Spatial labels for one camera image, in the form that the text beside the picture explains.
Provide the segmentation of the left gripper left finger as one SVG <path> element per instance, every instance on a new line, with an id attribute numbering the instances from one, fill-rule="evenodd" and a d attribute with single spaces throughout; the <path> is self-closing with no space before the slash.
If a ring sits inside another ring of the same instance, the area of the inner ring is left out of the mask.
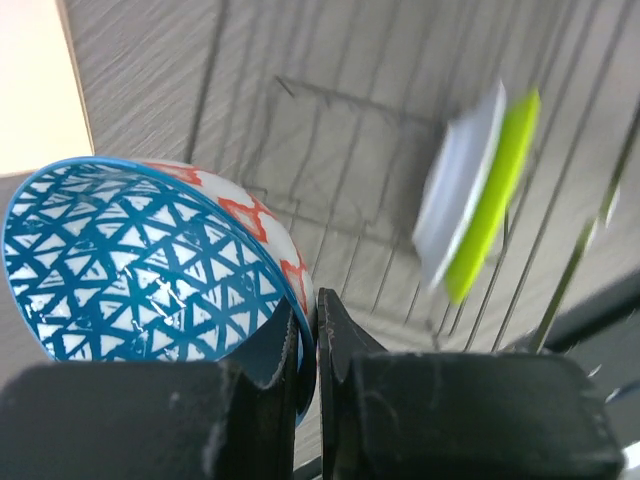
<path id="1" fill-rule="evenodd" d="M 1 392 L 1 475 L 288 479 L 297 338 L 281 304 L 217 362 L 32 367 Z"/>

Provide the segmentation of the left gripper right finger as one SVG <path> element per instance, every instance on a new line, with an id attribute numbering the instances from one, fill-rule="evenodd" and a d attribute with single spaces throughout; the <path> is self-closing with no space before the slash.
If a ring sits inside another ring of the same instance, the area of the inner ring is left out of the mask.
<path id="1" fill-rule="evenodd" d="M 559 355 L 393 352 L 318 294 L 326 479 L 616 479 L 625 457 Z"/>

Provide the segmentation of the blue patterned bowl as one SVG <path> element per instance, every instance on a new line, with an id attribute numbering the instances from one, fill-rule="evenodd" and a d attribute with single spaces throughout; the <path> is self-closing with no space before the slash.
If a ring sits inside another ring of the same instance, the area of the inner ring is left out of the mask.
<path id="1" fill-rule="evenodd" d="M 287 228 L 236 183 L 173 161 L 65 159 L 23 181 L 1 231 L 11 296 L 57 361 L 217 361 L 287 302 L 307 414 L 311 275 Z"/>

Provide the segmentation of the white plate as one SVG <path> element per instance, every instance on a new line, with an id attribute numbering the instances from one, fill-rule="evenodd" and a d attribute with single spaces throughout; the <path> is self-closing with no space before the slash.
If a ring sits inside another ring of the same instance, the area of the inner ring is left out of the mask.
<path id="1" fill-rule="evenodd" d="M 442 280 L 476 210 L 496 153 L 506 103 L 506 89 L 498 79 L 473 108 L 447 124 L 412 234 L 421 262 L 421 287 L 427 291 Z"/>

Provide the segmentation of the lime green plate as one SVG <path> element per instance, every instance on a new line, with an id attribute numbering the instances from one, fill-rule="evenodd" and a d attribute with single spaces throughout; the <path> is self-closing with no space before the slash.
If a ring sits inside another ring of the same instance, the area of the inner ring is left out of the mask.
<path id="1" fill-rule="evenodd" d="M 469 294 L 489 255 L 524 171 L 540 109 L 539 90 L 532 88 L 506 111 L 487 181 L 446 272 L 445 287 L 454 304 L 461 303 Z"/>

